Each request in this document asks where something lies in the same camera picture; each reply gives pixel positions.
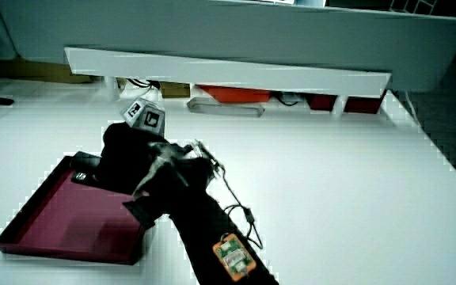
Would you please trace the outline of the person's right hand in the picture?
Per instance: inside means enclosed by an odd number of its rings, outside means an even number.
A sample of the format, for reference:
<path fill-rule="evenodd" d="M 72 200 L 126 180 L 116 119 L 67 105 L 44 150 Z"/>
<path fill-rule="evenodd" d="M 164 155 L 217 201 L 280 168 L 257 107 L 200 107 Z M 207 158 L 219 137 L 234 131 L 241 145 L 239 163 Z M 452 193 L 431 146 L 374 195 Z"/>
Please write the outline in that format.
<path fill-rule="evenodd" d="M 136 99 L 121 112 L 124 121 L 103 135 L 101 161 L 94 174 L 102 184 L 134 197 L 204 189 L 215 176 L 215 164 L 199 143 L 179 145 L 165 139 L 165 110 Z"/>

